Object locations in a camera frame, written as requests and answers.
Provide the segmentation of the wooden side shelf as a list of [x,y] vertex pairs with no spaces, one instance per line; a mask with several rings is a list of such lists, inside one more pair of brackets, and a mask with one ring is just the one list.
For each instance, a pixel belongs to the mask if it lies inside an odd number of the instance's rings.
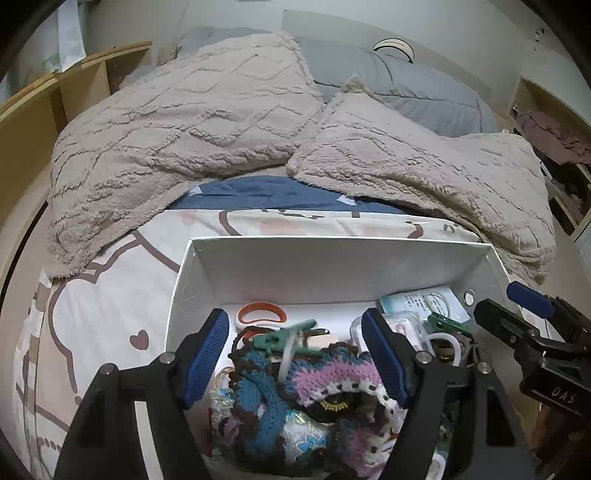
[[92,54],[47,74],[1,105],[1,219],[49,164],[54,143],[76,116],[115,93],[144,63],[150,41]]

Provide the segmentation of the closet shelf with clothes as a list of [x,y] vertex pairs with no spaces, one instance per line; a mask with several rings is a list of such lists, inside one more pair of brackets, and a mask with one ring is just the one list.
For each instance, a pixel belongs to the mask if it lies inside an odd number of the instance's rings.
[[514,132],[540,159],[552,213],[572,239],[590,225],[590,125],[537,83],[519,80],[510,110]]

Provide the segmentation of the grey pillow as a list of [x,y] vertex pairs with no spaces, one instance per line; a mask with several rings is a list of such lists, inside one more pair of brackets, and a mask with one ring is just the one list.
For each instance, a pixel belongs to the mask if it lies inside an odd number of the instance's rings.
[[327,103],[356,77],[383,103],[439,135],[499,130],[480,95],[447,73],[359,46],[304,36],[294,40]]

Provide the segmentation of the green clothes peg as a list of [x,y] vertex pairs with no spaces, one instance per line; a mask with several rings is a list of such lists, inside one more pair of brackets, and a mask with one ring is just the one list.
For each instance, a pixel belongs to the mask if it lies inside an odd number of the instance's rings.
[[287,346],[287,339],[291,334],[297,335],[301,332],[311,331],[317,325],[318,322],[314,319],[305,320],[287,328],[256,335],[250,343],[252,343],[253,349],[262,351],[266,355],[283,353]]

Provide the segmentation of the white paper shopping bag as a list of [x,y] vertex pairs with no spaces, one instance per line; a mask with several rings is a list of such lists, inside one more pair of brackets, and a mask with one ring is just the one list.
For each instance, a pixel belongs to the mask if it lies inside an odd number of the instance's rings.
[[82,1],[68,0],[41,23],[8,70],[6,77],[13,90],[44,75],[63,72],[86,56],[86,13]]

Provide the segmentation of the white medicine sachet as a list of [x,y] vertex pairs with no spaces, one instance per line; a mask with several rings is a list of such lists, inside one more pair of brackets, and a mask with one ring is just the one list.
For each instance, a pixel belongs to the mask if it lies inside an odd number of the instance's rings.
[[458,323],[467,323],[471,319],[468,311],[447,285],[382,296],[378,303],[385,313],[409,311],[423,321],[432,313]]

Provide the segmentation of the purple crochet octopus toy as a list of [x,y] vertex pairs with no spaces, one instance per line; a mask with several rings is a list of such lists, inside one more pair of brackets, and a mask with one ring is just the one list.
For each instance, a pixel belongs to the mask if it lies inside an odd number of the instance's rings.
[[[384,469],[406,411],[387,392],[370,353],[335,343],[311,357],[297,356],[280,390],[312,419],[332,425],[328,450],[337,469],[360,479]],[[339,417],[322,416],[322,399],[345,392],[360,394],[358,408]]]

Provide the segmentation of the white headphones on bed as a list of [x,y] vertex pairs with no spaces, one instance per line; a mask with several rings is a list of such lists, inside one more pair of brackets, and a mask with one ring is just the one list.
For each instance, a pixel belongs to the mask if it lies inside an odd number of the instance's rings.
[[412,45],[403,40],[401,38],[386,38],[380,40],[373,46],[373,50],[375,52],[384,50],[384,49],[394,49],[399,51],[404,57],[407,59],[408,62],[413,63],[416,58],[415,50]]

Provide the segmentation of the beige textured blanket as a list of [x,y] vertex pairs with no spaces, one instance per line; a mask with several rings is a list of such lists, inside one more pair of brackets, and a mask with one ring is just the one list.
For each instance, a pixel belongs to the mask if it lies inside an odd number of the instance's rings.
[[544,176],[523,137],[439,135],[358,78],[325,102],[296,40],[266,33],[170,61],[66,125],[50,161],[47,274],[80,273],[201,183],[276,166],[448,218],[531,283],[555,257]]

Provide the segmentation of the round black tin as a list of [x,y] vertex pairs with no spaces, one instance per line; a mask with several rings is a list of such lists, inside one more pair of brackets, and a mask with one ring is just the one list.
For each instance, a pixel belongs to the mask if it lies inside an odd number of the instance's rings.
[[355,411],[360,402],[360,394],[339,393],[322,399],[320,412],[322,416],[327,418],[339,417]]

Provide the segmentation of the white cardboard shoe box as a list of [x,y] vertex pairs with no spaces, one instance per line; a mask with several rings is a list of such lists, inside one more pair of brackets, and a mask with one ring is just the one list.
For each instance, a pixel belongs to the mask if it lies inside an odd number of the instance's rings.
[[291,319],[345,333],[391,293],[449,286],[507,305],[508,276],[481,243],[363,237],[219,237],[191,240],[176,279],[166,346],[177,348],[211,310],[229,317],[269,301]]

